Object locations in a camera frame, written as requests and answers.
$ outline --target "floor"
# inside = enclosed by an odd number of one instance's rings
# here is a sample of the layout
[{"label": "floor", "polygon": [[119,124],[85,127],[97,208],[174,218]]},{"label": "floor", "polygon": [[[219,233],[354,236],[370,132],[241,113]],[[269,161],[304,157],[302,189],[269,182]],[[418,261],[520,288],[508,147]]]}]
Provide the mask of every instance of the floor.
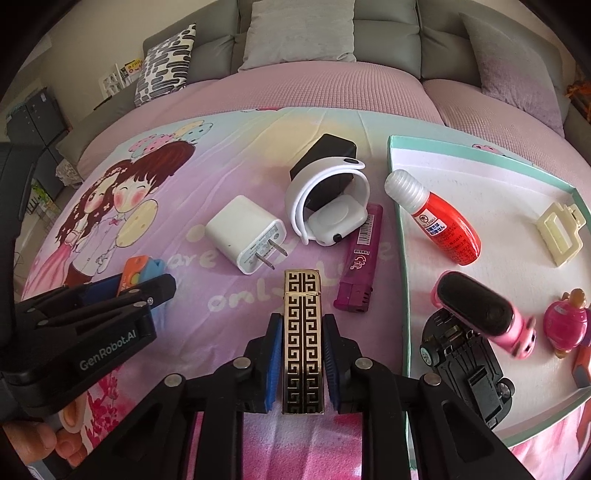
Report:
[{"label": "floor", "polygon": [[[75,194],[75,189],[66,187],[56,199],[56,205],[63,210]],[[17,239],[14,266],[15,300],[20,301],[22,289],[37,252],[47,237],[47,229],[37,214],[26,214],[22,222],[21,236]]]}]

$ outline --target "barcode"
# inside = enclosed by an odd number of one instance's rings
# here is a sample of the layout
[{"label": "barcode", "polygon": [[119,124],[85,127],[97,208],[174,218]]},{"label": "barcode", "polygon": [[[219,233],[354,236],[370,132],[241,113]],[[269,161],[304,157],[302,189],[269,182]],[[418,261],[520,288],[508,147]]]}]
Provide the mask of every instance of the barcode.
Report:
[{"label": "barcode", "polygon": [[368,215],[368,219],[359,229],[359,236],[357,237],[358,245],[369,245],[371,242],[371,231],[374,229],[374,216]]}]

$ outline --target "pink toy car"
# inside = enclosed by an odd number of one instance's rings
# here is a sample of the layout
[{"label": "pink toy car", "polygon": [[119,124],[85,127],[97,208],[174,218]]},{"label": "pink toy car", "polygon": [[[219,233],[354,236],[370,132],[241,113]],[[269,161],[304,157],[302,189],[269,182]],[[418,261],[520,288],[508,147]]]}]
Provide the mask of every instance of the pink toy car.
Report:
[{"label": "pink toy car", "polygon": [[534,350],[535,317],[525,323],[508,300],[466,274],[444,272],[431,291],[431,301],[515,358],[527,358]]}]

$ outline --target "cartoon blanket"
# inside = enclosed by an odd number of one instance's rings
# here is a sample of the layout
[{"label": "cartoon blanket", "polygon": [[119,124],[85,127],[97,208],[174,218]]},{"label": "cartoon blanket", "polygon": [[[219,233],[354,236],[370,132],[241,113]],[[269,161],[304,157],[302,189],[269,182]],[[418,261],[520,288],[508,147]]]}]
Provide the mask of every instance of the cartoon blanket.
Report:
[{"label": "cartoon blanket", "polygon": [[[242,275],[204,236],[204,225],[242,194],[289,221],[284,194],[289,169],[324,133],[352,140],[384,224],[371,307],[334,311],[346,254],[304,246],[288,227],[288,257]],[[383,184],[389,135],[453,141],[515,154],[479,138],[423,121],[324,108],[285,108],[211,115],[159,127],[121,144],[85,181],[49,233],[25,286],[25,297],[120,273],[137,255],[161,258],[176,296],[155,311],[158,339],[107,375],[81,399],[80,434],[88,451],[169,373],[193,378],[241,356],[282,310],[283,270],[314,268],[322,278],[323,313],[335,313],[343,336],[366,356],[401,371],[402,305],[395,214]],[[514,449],[538,479],[565,478],[588,444],[591,412],[580,408]],[[354,479],[361,475],[361,418],[247,414],[245,479]]]}]

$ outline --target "sofa cushion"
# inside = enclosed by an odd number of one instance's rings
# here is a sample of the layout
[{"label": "sofa cushion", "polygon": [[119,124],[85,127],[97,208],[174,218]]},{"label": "sofa cushion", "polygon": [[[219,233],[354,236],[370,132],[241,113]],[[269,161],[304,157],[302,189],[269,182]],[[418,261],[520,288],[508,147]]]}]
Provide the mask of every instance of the sofa cushion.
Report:
[{"label": "sofa cushion", "polygon": [[[240,32],[251,23],[252,4],[238,0]],[[421,74],[421,44],[418,36],[416,0],[356,0],[353,15],[357,61]]]},{"label": "sofa cushion", "polygon": [[119,118],[135,109],[134,97],[138,81],[121,90],[117,95],[96,108],[90,115],[83,118],[76,127],[56,145],[57,151],[68,162],[76,166],[86,147]]},{"label": "sofa cushion", "polygon": [[536,51],[544,60],[552,83],[564,92],[562,59],[558,49],[515,20],[472,0],[417,0],[421,22],[424,79],[448,79],[480,86],[480,76],[460,13],[479,18],[509,38]]},{"label": "sofa cushion", "polygon": [[193,48],[205,43],[238,33],[238,7],[236,0],[216,0],[196,12],[173,23],[164,30],[144,40],[144,55],[153,46],[180,32],[187,25],[195,24],[195,42]]},{"label": "sofa cushion", "polygon": [[238,69],[244,63],[244,50],[246,49],[246,34],[239,33],[234,35],[234,48],[232,50],[232,63],[230,65],[230,73],[238,73]]},{"label": "sofa cushion", "polygon": [[569,114],[564,123],[564,137],[591,165],[591,125],[574,105],[569,105]]},{"label": "sofa cushion", "polygon": [[564,138],[531,115],[452,80],[423,84],[444,123],[531,160],[569,182],[591,205],[591,167]]},{"label": "sofa cushion", "polygon": [[234,36],[226,35],[193,49],[187,85],[204,80],[219,80],[230,75]]}]

